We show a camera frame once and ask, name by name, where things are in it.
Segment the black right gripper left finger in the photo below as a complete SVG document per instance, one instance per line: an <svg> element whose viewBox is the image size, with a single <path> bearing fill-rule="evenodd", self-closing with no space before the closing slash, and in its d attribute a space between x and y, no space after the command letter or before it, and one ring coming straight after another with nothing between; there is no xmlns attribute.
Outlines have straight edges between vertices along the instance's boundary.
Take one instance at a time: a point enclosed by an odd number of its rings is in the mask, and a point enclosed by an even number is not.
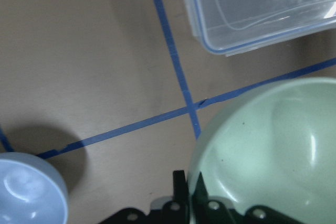
<svg viewBox="0 0 336 224"><path fill-rule="evenodd" d="M101 223L189 223L188 185L183 170L173 172L173 195L151 203L148 214L137 208L123 208Z"/></svg>

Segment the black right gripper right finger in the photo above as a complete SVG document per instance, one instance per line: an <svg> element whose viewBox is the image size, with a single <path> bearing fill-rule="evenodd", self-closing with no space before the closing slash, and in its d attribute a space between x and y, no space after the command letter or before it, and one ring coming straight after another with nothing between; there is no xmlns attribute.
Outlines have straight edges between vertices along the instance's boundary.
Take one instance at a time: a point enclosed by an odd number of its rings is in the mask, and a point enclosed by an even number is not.
<svg viewBox="0 0 336 224"><path fill-rule="evenodd" d="M239 213L230 200L209 195L202 173L193 191L193 218L195 223L300 223L263 205L254 205Z"/></svg>

